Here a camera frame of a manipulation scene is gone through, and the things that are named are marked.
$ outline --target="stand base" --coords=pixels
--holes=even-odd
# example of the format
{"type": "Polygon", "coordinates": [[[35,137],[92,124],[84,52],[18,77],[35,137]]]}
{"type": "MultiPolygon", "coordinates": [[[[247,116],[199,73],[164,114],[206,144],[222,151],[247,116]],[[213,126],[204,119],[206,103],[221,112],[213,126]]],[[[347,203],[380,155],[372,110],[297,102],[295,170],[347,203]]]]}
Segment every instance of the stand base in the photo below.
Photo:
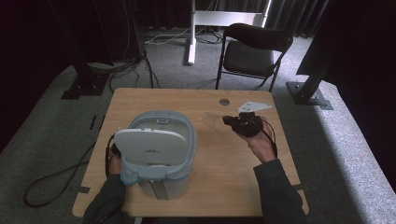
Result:
{"type": "Polygon", "coordinates": [[[299,95],[299,90],[304,85],[303,82],[287,82],[286,85],[289,88],[290,94],[293,97],[293,101],[297,105],[319,105],[322,110],[333,110],[332,104],[329,100],[325,100],[322,93],[317,89],[314,95],[306,100],[299,95]]]}
{"type": "Polygon", "coordinates": [[[109,74],[95,74],[96,78],[89,88],[82,88],[79,85],[78,77],[76,77],[69,91],[65,91],[62,95],[63,100],[77,100],[80,95],[102,95],[107,84],[109,74]]]}

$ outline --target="person's right hand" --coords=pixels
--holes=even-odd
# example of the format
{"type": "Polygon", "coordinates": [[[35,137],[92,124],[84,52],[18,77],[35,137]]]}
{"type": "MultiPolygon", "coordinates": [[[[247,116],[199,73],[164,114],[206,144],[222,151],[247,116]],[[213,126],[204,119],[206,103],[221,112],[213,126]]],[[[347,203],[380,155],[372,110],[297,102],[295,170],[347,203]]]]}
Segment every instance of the person's right hand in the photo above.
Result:
{"type": "MultiPolygon", "coordinates": [[[[272,133],[270,132],[268,125],[266,122],[262,122],[264,131],[272,137],[272,133]]],[[[274,151],[272,149],[270,139],[265,136],[264,133],[259,132],[257,135],[253,137],[245,137],[241,134],[238,134],[242,139],[247,141],[247,145],[250,147],[253,154],[262,162],[273,161],[276,159],[274,151]]]]}

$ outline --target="hand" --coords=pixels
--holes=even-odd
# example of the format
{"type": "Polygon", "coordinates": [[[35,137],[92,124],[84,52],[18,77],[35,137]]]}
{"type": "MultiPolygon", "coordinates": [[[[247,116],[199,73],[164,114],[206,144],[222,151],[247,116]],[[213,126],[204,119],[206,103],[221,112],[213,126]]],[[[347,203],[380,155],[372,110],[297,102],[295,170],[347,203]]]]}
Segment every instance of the hand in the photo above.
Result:
{"type": "MultiPolygon", "coordinates": [[[[270,132],[268,125],[266,122],[262,122],[264,131],[272,137],[272,133],[270,132]]],[[[241,134],[237,135],[247,141],[247,145],[250,147],[253,154],[262,162],[273,161],[276,159],[273,148],[271,146],[270,140],[264,133],[259,132],[257,135],[253,137],[245,137],[241,134]]]]}
{"type": "Polygon", "coordinates": [[[121,174],[121,159],[118,155],[114,155],[111,146],[110,150],[108,151],[108,174],[109,175],[120,175],[121,174]]]}

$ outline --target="sleeve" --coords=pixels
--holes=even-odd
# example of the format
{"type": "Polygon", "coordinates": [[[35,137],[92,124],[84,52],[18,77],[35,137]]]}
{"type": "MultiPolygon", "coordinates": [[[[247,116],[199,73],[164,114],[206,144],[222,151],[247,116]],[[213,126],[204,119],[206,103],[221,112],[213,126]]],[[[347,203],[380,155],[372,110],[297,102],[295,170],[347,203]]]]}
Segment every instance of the sleeve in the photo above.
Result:
{"type": "Polygon", "coordinates": [[[125,190],[126,188],[120,180],[120,175],[110,175],[100,192],[85,210],[82,223],[97,223],[109,215],[111,217],[103,223],[126,223],[129,217],[121,212],[122,205],[125,202],[125,190]]]}
{"type": "Polygon", "coordinates": [[[254,167],[264,223],[307,223],[303,200],[286,177],[280,160],[254,167]]]}

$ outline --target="black curtain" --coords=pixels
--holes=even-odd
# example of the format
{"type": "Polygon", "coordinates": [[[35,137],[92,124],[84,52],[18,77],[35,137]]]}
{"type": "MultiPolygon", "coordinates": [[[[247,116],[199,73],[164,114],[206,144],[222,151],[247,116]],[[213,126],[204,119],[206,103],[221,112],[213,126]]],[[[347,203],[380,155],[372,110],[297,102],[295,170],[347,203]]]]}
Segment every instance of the black curtain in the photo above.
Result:
{"type": "Polygon", "coordinates": [[[393,189],[395,18],[392,0],[334,0],[297,71],[337,86],[393,189]]]}
{"type": "MultiPolygon", "coordinates": [[[[196,0],[197,10],[263,12],[267,0],[196,0]]],[[[266,27],[288,29],[296,35],[317,32],[330,0],[273,0],[266,27]]],[[[149,0],[149,25],[153,28],[191,26],[191,1],[149,0]]]]}

